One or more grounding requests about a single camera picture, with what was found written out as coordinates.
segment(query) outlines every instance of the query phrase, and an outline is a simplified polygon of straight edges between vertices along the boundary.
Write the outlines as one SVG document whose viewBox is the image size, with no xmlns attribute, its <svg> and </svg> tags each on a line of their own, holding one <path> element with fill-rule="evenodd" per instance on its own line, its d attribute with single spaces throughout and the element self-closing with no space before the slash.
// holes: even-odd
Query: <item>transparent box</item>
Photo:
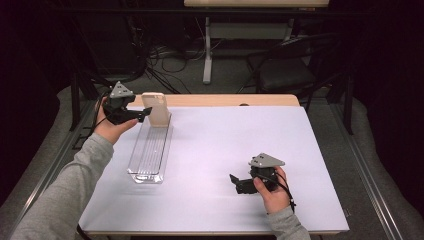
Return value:
<svg viewBox="0 0 424 240">
<path fill-rule="evenodd" d="M 152 127 L 146 117 L 138 133 L 127 172 L 136 183 L 162 183 L 173 127 Z"/>
</svg>

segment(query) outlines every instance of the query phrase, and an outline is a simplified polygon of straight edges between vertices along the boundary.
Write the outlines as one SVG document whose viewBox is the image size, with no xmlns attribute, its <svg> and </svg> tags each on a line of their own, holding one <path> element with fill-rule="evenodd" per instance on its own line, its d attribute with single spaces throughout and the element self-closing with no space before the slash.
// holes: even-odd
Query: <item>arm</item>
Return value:
<svg viewBox="0 0 424 240">
<path fill-rule="evenodd" d="M 280 167 L 275 167 L 277 173 L 286 179 L 286 174 Z M 286 181 L 279 176 L 278 181 L 287 187 Z M 261 194 L 271 229 L 278 240 L 306 240 L 310 239 L 308 231 L 299 222 L 290 208 L 290 199 L 281 187 L 269 192 L 262 180 L 253 179 L 256 189 Z"/>
<path fill-rule="evenodd" d="M 78 221 L 113 154 L 113 144 L 137 120 L 113 125 L 100 109 L 99 125 L 57 179 L 34 203 L 12 239 L 74 239 Z"/>
</svg>

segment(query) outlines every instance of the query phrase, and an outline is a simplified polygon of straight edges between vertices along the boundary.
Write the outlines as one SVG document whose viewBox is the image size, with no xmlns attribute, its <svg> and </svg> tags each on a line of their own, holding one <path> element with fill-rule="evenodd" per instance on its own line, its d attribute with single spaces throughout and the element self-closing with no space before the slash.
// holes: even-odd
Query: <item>tabletop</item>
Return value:
<svg viewBox="0 0 424 240">
<path fill-rule="evenodd" d="M 186 7 L 327 7 L 329 0 L 184 0 Z"/>
<path fill-rule="evenodd" d="M 115 144 L 79 221 L 85 232 L 272 234 L 260 195 L 237 194 L 229 178 L 249 178 L 247 163 L 261 152 L 286 163 L 296 215 L 311 234 L 349 230 L 306 112 L 294 96 L 166 97 L 173 133 L 163 183 L 137 184 L 126 172 L 139 124 Z M 131 108 L 142 109 L 140 101 Z"/>
</svg>

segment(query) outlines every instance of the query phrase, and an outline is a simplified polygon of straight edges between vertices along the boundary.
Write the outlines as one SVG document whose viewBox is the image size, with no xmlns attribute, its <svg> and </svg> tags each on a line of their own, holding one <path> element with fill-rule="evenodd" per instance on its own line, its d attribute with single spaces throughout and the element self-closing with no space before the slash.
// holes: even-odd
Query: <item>hand-held gripper device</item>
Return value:
<svg viewBox="0 0 424 240">
<path fill-rule="evenodd" d="M 284 191 L 286 191 L 290 199 L 290 206 L 294 212 L 294 207 L 296 206 L 296 204 L 294 203 L 293 196 L 290 193 L 287 181 L 274 169 L 275 166 L 284 166 L 285 163 L 265 153 L 261 153 L 258 156 L 253 157 L 252 160 L 249 162 L 249 165 L 251 166 L 251 170 L 249 172 L 252 176 L 251 179 L 239 180 L 237 177 L 230 174 L 231 182 L 236 185 L 237 193 L 257 193 L 258 191 L 256 190 L 255 185 L 253 184 L 253 179 L 255 177 L 258 177 L 262 180 L 262 182 L 265 184 L 266 188 L 270 192 L 276 190 L 278 187 L 281 187 Z M 287 187 L 278 181 L 279 177 L 283 179 Z"/>
<path fill-rule="evenodd" d="M 128 110 L 128 103 L 134 102 L 134 100 L 134 93 L 122 85 L 121 82 L 117 82 L 103 103 L 106 118 L 115 125 L 135 118 L 139 122 L 143 122 L 144 118 L 152 112 L 152 108 L 145 108 L 143 111 Z"/>
</svg>

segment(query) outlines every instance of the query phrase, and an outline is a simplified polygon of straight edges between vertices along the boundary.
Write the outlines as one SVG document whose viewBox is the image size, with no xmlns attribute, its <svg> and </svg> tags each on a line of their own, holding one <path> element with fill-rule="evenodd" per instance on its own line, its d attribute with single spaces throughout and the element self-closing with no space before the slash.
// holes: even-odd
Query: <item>gray sleeve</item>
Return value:
<svg viewBox="0 0 424 240">
<path fill-rule="evenodd" d="M 269 214 L 268 219 L 277 240 L 311 239 L 308 231 L 299 222 L 290 206 L 279 212 Z"/>
<path fill-rule="evenodd" d="M 12 239 L 74 239 L 78 221 L 113 155 L 113 145 L 94 133 L 34 203 Z"/>
</svg>

